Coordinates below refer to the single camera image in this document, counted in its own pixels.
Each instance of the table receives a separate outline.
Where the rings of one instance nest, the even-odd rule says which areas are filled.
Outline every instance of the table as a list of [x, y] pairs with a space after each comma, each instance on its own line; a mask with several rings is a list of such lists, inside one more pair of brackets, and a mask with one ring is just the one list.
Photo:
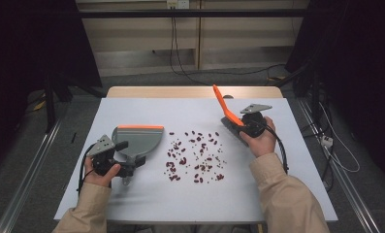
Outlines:
[[[220, 86], [234, 98], [283, 98], [275, 86]], [[107, 98], [214, 98], [211, 86], [113, 86]]]
[[[263, 86], [220, 86], [219, 89], [222, 94], [232, 95], [236, 98], [227, 101], [230, 110], [236, 113], [251, 103], [264, 102], [273, 105], [273, 108], [268, 110], [268, 114], [273, 116], [275, 124], [279, 126], [279, 133], [281, 133], [279, 137], [285, 142], [287, 153], [291, 153], [291, 156], [288, 157], [291, 166], [290, 174], [305, 181], [323, 206], [327, 220], [336, 220], [337, 217], [329, 197], [320, 182], [296, 121], [286, 100], [282, 98], [280, 90], [276, 87]], [[101, 102], [84, 148], [99, 139], [99, 135], [112, 132], [121, 122], [125, 122], [125, 124], [158, 123], [165, 125], [167, 132], [162, 138], [161, 146], [156, 149], [152, 157], [148, 158], [147, 167], [139, 168], [130, 188], [123, 187], [118, 180], [112, 181], [112, 186], [115, 188], [112, 191], [111, 204], [108, 206], [108, 219], [126, 223], [165, 222], [180, 224], [224, 222], [244, 224], [262, 220], [263, 215], [260, 207], [253, 205], [253, 203], [258, 202], [259, 194], [256, 184], [251, 179], [248, 168], [244, 165], [249, 164], [253, 160], [253, 156], [247, 147], [238, 142], [232, 134], [227, 133], [219, 120], [222, 116], [222, 111], [214, 98], [211, 86], [112, 87], [108, 93], [108, 98]], [[165, 147], [172, 140], [176, 140], [171, 138], [168, 132], [175, 130], [177, 134], [178, 131], [181, 131], [180, 134], [177, 134], [178, 139], [188, 142], [183, 139], [186, 137], [183, 132], [190, 131], [191, 125], [199, 130], [197, 132], [216, 131], [220, 133], [218, 140], [224, 142], [222, 149], [225, 150], [225, 153], [219, 155], [224, 156], [223, 158], [228, 164], [223, 165], [227, 166], [227, 169], [219, 171], [228, 179], [221, 183], [212, 182], [210, 180], [212, 174], [210, 174], [205, 177], [210, 184], [194, 186], [193, 180], [192, 182], [189, 181], [191, 176], [193, 178], [193, 174], [190, 175], [194, 173], [193, 167], [191, 168], [192, 172], [189, 175], [183, 175], [183, 179], [176, 185], [168, 181], [168, 175], [162, 175], [165, 174], [163, 171], [165, 161], [169, 159], [166, 156]], [[209, 149], [212, 150], [209, 153], [216, 152], [217, 149], [218, 146], [213, 147], [213, 149]], [[75, 181], [78, 173], [77, 168], [71, 181]], [[187, 174], [189, 170], [185, 169], [181, 174]], [[76, 189], [75, 184], [72, 182], [68, 185], [55, 219], [60, 218], [67, 208], [75, 205], [77, 198], [73, 194]], [[214, 191], [222, 193], [222, 195], [213, 195]], [[169, 198], [169, 193], [175, 193], [175, 198], [172, 195]], [[184, 200], [189, 200], [187, 205], [184, 205]], [[210, 208], [216, 213], [222, 213], [222, 216], [214, 215], [211, 211], [201, 208], [198, 212], [197, 206], [201, 205], [204, 209], [208, 208], [208, 205], [203, 204], [202, 201], [210, 205], [214, 204]]]

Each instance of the black cable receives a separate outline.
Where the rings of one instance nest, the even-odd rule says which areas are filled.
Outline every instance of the black cable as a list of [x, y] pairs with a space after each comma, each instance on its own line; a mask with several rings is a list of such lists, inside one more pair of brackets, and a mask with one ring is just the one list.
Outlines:
[[[179, 62], [179, 67], [180, 67], [180, 70], [182, 70], [182, 74], [176, 72], [175, 69], [174, 69], [174, 66], [173, 66], [173, 64], [172, 64], [172, 51], [173, 51], [173, 49], [174, 49], [174, 38], [175, 38], [175, 44], [176, 44], [177, 61]], [[196, 81], [196, 80], [191, 79], [191, 78], [186, 74], [186, 72], [183, 70], [182, 63], [180, 62], [179, 50], [178, 50], [178, 48], [177, 48], [176, 20], [175, 20], [174, 17], [172, 17], [172, 42], [171, 42], [170, 64], [171, 64], [171, 69], [172, 69], [172, 71], [173, 71], [175, 74], [177, 74], [177, 75], [183, 75], [183, 76], [185, 76], [189, 81], [194, 82], [194, 83], [199, 83], [199, 84], [202, 84], [202, 85], [210, 85], [210, 84], [208, 84], [208, 83], [203, 83], [203, 82], [200, 82], [200, 81]]]
[[332, 188], [334, 187], [335, 184], [335, 178], [334, 178], [334, 169], [332, 166], [329, 166], [329, 170], [331, 171], [331, 184], [329, 185], [328, 189], [326, 190], [327, 192], [330, 192]]
[[329, 156], [327, 159], [326, 159], [326, 164], [325, 164], [325, 169], [323, 170], [323, 173], [321, 175], [321, 181], [323, 182], [323, 180], [325, 179], [325, 176], [326, 176], [326, 173], [328, 172], [328, 169], [329, 167], [331, 167], [331, 156]]
[[310, 123], [310, 124], [305, 125], [304, 127], [300, 128], [299, 130], [300, 130], [301, 132], [304, 132], [305, 130], [307, 130], [308, 127], [310, 127], [310, 126], [312, 126], [312, 125], [314, 125], [314, 124], [315, 124], [315, 123]]
[[[176, 44], [176, 55], [177, 55], [177, 61], [179, 62], [179, 66], [180, 66], [180, 69], [182, 70], [182, 73], [178, 73], [177, 71], [175, 71], [174, 67], [173, 67], [173, 63], [172, 63], [172, 52], [173, 52], [173, 49], [174, 49], [174, 40], [175, 40], [175, 44]], [[180, 57], [179, 57], [179, 52], [178, 52], [178, 46], [177, 46], [177, 30], [176, 30], [176, 20], [175, 18], [173, 17], [172, 18], [172, 42], [171, 42], [171, 53], [170, 53], [170, 64], [171, 64], [171, 69], [172, 71], [177, 74], [177, 75], [182, 75], [182, 76], [186, 76], [190, 81], [192, 82], [195, 82], [195, 83], [200, 83], [200, 84], [204, 84], [204, 85], [208, 85], [207, 83], [202, 83], [202, 82], [199, 82], [199, 81], [195, 81], [195, 80], [192, 80], [190, 77], [190, 75], [202, 75], [202, 74], [218, 74], [218, 75], [250, 75], [250, 74], [256, 74], [256, 73], [260, 73], [260, 72], [264, 72], [264, 71], [268, 71], [268, 76], [269, 76], [269, 70], [273, 67], [277, 67], [277, 66], [285, 66], [286, 64], [275, 64], [275, 65], [272, 65], [270, 67], [267, 67], [267, 68], [263, 68], [261, 70], [256, 70], [256, 71], [249, 71], [249, 72], [242, 72], [242, 73], [232, 73], [232, 72], [221, 72], [221, 71], [200, 71], [200, 72], [191, 72], [191, 73], [186, 73], [182, 67], [182, 64], [180, 62]]]
[[85, 164], [86, 155], [93, 148], [93, 146], [95, 146], [95, 144], [92, 144], [91, 146], [89, 146], [88, 149], [86, 149], [86, 152], [83, 154], [82, 161], [80, 163], [80, 179], [79, 179], [78, 189], [77, 189], [78, 196], [80, 196], [80, 190], [82, 189], [83, 182], [85, 181], [86, 176], [89, 175], [93, 171], [93, 170], [89, 171], [88, 173], [85, 174], [84, 177], [82, 177], [83, 167], [84, 167], [84, 164]]
[[328, 114], [328, 119], [329, 119], [329, 122], [330, 122], [330, 123], [332, 123], [332, 115], [331, 115], [331, 111], [330, 111], [330, 109], [329, 109], [329, 97], [328, 97], [328, 94], [327, 94], [326, 92], [323, 92], [323, 93], [320, 93], [320, 94], [323, 94], [323, 95], [324, 95], [323, 101], [319, 101], [319, 103], [321, 103], [321, 105], [323, 106], [323, 109], [324, 109], [324, 110], [319, 111], [319, 114], [318, 114], [319, 122], [313, 122], [313, 123], [310, 124], [310, 125], [314, 124], [314, 125], [316, 126], [316, 129], [318, 130], [318, 132], [317, 132], [317, 133], [314, 133], [314, 134], [303, 135], [303, 138], [316, 137], [316, 136], [317, 136], [317, 137], [320, 137], [322, 134], [326, 133], [328, 130], [331, 130], [331, 131], [330, 131], [330, 132], [331, 132], [331, 137], [333, 138], [333, 135], [332, 135], [332, 129], [331, 129], [329, 123], [326, 125], [326, 127], [325, 127], [324, 129], [321, 129], [321, 125], [322, 125], [322, 124], [321, 124], [320, 120], [321, 120], [322, 116], [324, 115], [323, 112], [324, 112], [324, 111], [327, 112], [327, 114]]
[[270, 126], [268, 126], [267, 124], [265, 125], [263, 123], [255, 121], [255, 120], [251, 120], [251, 122], [253, 122], [253, 123], [255, 123], [255, 124], [265, 128], [266, 130], [268, 130], [276, 138], [277, 143], [279, 144], [280, 154], [282, 155], [283, 171], [285, 171], [285, 173], [288, 174], [289, 167], [288, 167], [288, 161], [287, 161], [287, 158], [286, 158], [285, 147], [283, 146], [283, 143], [280, 140], [280, 138], [277, 136], [276, 132], [274, 132], [274, 130]]
[[269, 78], [270, 78], [270, 75], [269, 75], [269, 67], [268, 67], [268, 69], [267, 69], [267, 82], [265, 83], [265, 86], [268, 86]]

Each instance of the metal frame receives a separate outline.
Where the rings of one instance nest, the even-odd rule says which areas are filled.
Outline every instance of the metal frame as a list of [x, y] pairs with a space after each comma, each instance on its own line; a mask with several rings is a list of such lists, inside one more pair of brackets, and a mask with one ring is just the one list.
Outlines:
[[29, 191], [32, 188], [34, 181], [38, 178], [38, 174], [45, 162], [45, 158], [47, 157], [49, 149], [53, 141], [55, 140], [62, 119], [65, 117], [66, 112], [68, 110], [68, 106], [69, 104], [65, 104], [62, 106], [61, 110], [59, 111], [60, 114], [58, 120], [53, 125], [49, 133], [45, 135], [43, 141], [41, 142], [41, 145], [38, 151], [36, 152], [35, 157], [28, 168], [28, 171], [23, 177], [23, 180], [20, 183], [19, 187], [16, 189], [16, 192], [13, 198], [11, 199], [10, 204], [8, 205], [7, 209], [5, 210], [4, 214], [0, 219], [0, 233], [7, 233], [13, 230], [17, 217], [19, 216], [22, 207], [25, 204], [26, 199], [28, 198]]
[[[310, 127], [313, 131], [314, 134], [317, 134], [319, 131], [316, 128], [315, 124], [313, 124], [314, 120], [312, 116], [310, 115], [311, 113], [311, 108], [309, 105], [306, 103], [304, 100], [299, 100], [299, 104], [301, 106], [301, 109], [305, 115], [305, 118], [307, 122], [310, 124]], [[320, 145], [319, 138], [316, 136], [317, 142]], [[322, 147], [323, 151], [325, 152], [325, 156], [328, 159], [331, 156], [331, 153], [326, 147]], [[379, 227], [377, 226], [374, 217], [372, 213], [370, 212], [367, 204], [365, 203], [364, 199], [361, 197], [359, 194], [358, 190], [356, 187], [353, 185], [352, 181], [349, 179], [349, 176], [347, 173], [339, 168], [337, 164], [334, 162], [333, 159], [330, 161], [330, 165], [333, 168], [334, 174], [337, 176], [337, 180], [340, 183], [340, 186], [343, 189], [343, 192], [345, 193], [347, 199], [350, 202], [350, 205], [352, 206], [353, 210], [355, 211], [355, 214], [359, 221], [361, 222], [362, 226], [365, 229], [365, 232], [368, 233], [373, 233], [373, 232], [380, 232]]]

